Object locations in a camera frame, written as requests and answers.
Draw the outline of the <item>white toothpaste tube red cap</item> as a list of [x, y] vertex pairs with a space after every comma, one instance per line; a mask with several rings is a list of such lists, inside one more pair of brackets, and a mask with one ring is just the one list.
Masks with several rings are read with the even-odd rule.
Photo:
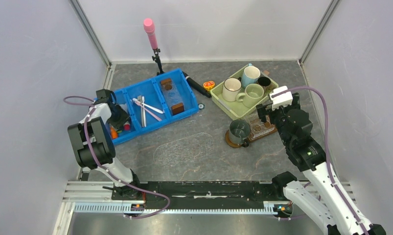
[[131, 124], [130, 124], [130, 122], [124, 123], [124, 125], [123, 125], [123, 130], [124, 130], [124, 131], [130, 131], [130, 130], [131, 130]]

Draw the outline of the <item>clear plastic toothbrush holder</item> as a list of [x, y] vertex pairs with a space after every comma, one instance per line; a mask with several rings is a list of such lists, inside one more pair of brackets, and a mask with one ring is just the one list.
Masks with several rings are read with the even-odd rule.
[[249, 142], [254, 142], [277, 132], [275, 125], [270, 123], [269, 115], [266, 115], [265, 117], [265, 122], [261, 121], [256, 113], [252, 113], [245, 117], [245, 121], [250, 125], [251, 129], [248, 137]]

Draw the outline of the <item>brown oval wooden tray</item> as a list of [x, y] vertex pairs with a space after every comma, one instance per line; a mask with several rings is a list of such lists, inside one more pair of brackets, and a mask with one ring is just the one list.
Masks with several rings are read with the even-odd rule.
[[225, 133], [225, 142], [227, 143], [228, 146], [232, 148], [248, 147], [250, 143], [255, 142], [259, 139], [262, 139], [276, 132], [277, 132], [277, 128], [273, 124], [267, 122], [265, 124], [258, 124], [258, 127], [255, 127], [250, 132], [250, 135], [243, 140], [242, 144], [235, 144], [231, 142], [229, 138], [230, 137], [229, 131]]

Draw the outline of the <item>dark grey mug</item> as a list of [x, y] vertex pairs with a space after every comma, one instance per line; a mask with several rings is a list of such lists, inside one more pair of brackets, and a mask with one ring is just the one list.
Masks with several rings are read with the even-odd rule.
[[229, 143], [235, 147], [248, 147], [250, 144], [250, 132], [250, 125], [245, 120], [237, 119], [232, 121], [228, 130]]

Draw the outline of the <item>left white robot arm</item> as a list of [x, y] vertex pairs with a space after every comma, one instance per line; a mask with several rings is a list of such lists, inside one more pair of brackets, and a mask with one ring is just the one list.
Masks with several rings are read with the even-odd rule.
[[78, 165], [97, 170], [114, 184], [115, 196], [138, 199], [142, 196], [142, 185], [137, 175], [125, 167], [116, 157], [110, 129], [124, 131], [130, 124], [130, 115], [116, 100], [116, 94], [107, 89], [96, 91], [96, 99], [86, 103], [86, 116], [68, 127], [69, 139]]

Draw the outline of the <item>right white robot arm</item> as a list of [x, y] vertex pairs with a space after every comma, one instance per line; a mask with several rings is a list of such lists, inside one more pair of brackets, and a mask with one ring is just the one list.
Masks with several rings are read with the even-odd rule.
[[262, 122], [275, 125], [289, 160], [317, 190], [318, 200], [305, 190], [290, 172], [272, 179], [272, 195], [296, 204], [325, 235], [384, 235], [385, 229], [370, 222], [354, 204], [334, 175], [323, 148], [312, 138], [313, 124], [309, 113], [294, 102], [272, 110], [271, 104], [257, 105]]

